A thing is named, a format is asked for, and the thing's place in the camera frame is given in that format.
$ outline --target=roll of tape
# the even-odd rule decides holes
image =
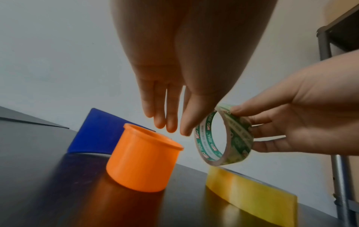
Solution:
[[[194,139],[202,159],[211,166],[227,165],[243,161],[253,145],[252,126],[244,117],[230,112],[231,105],[219,104],[195,129]],[[219,151],[212,137],[212,120],[216,113],[223,119],[227,134],[227,145]]]

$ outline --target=blue object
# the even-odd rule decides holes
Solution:
[[[123,128],[125,123],[143,127],[107,112],[92,108],[67,149],[67,153],[112,154],[125,130]]]

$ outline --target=orange object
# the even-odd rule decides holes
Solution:
[[[117,183],[137,191],[165,189],[183,147],[170,138],[126,123],[106,171]]]

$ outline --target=clear adhesive tape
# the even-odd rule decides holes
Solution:
[[[194,129],[194,140],[202,159],[211,166],[221,166],[243,161],[250,153],[253,145],[252,125],[245,117],[231,114],[232,105],[218,104]],[[227,134],[227,145],[219,151],[212,137],[212,120],[216,113],[223,119]]]

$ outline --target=hand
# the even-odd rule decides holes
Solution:
[[[231,112],[251,116],[259,152],[359,155],[359,51],[305,68]]]
[[[233,87],[276,0],[112,0],[121,43],[142,107],[174,132],[186,86],[181,134],[189,136]],[[165,97],[167,110],[165,116]]]

